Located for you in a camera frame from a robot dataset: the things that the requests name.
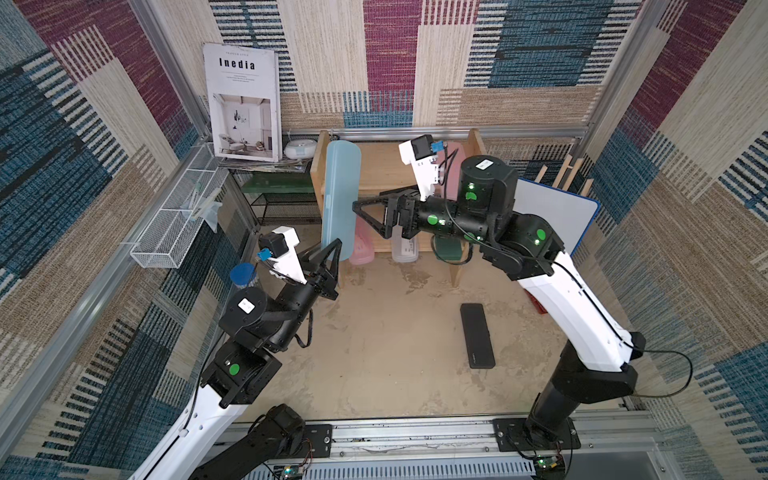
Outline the light blue pencil case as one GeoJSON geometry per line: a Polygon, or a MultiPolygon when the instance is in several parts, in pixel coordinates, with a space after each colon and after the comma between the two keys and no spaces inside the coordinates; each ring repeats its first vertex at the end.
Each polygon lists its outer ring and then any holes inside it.
{"type": "Polygon", "coordinates": [[[340,260],[345,261],[354,251],[353,203],[358,200],[362,153],[356,144],[335,140],[328,145],[326,160],[321,241],[326,247],[340,240],[340,260]]]}

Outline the clear white pencil case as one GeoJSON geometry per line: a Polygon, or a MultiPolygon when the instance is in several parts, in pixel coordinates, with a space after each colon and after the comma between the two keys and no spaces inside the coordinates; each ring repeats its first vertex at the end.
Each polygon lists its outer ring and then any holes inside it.
{"type": "Polygon", "coordinates": [[[406,239],[402,236],[402,227],[393,227],[391,237],[391,254],[396,263],[412,263],[418,260],[419,245],[416,237],[406,239]]]}

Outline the pink pencil case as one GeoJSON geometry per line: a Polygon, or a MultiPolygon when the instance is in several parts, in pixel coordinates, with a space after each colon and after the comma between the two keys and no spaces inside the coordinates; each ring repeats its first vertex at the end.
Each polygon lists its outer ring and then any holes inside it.
{"type": "Polygon", "coordinates": [[[360,266],[372,262],[375,258],[373,243],[374,231],[361,217],[356,218],[353,251],[349,258],[352,265],[360,266]]]}
{"type": "Polygon", "coordinates": [[[459,142],[446,141],[444,143],[444,149],[438,153],[436,163],[440,166],[440,179],[443,179],[444,170],[447,168],[447,165],[445,164],[446,158],[452,153],[456,153],[456,155],[453,157],[448,179],[445,181],[444,185],[438,185],[437,189],[440,191],[441,195],[447,196],[449,200],[456,200],[461,163],[467,158],[464,146],[459,142]]]}

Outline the dark green pencil case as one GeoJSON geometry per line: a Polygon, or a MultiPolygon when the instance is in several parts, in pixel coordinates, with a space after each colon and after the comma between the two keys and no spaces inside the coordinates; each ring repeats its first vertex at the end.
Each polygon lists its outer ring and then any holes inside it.
{"type": "Polygon", "coordinates": [[[464,257],[462,241],[457,238],[435,235],[431,245],[435,255],[447,262],[458,263],[464,257]]]}

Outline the black pencil case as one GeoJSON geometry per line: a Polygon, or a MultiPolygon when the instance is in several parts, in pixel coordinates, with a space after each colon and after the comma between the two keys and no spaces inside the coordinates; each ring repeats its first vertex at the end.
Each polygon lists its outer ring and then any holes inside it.
{"type": "Polygon", "coordinates": [[[483,305],[464,303],[460,307],[468,363],[471,369],[492,369],[496,366],[490,331],[483,305]]]}

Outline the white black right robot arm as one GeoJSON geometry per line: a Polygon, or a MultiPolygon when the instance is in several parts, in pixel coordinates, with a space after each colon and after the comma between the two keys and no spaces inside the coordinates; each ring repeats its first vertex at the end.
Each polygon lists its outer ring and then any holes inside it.
{"type": "Polygon", "coordinates": [[[536,448],[566,442],[568,420],[582,404],[634,393],[632,361],[646,340],[619,325],[577,274],[553,227],[542,217],[514,210],[516,171],[485,155],[460,167],[454,200],[400,189],[357,200],[353,211],[383,238],[396,226],[410,239],[420,232],[462,238],[482,258],[530,293],[567,337],[558,364],[538,394],[522,428],[536,448]]]}

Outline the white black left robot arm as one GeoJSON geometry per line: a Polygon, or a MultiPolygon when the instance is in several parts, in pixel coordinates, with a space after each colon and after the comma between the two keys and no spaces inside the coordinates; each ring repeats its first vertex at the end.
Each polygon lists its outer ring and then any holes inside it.
{"type": "Polygon", "coordinates": [[[316,301],[338,297],[342,241],[297,253],[289,233],[277,230],[259,240],[260,260],[273,273],[288,269],[278,296],[250,286],[230,297],[219,320],[226,341],[203,370],[182,414],[133,478],[242,479],[268,461],[313,455],[305,420],[280,404],[258,417],[243,438],[213,458],[207,456],[278,373],[282,364],[277,353],[292,343],[302,349],[311,345],[313,335],[301,336],[299,330],[313,328],[316,301]]]}

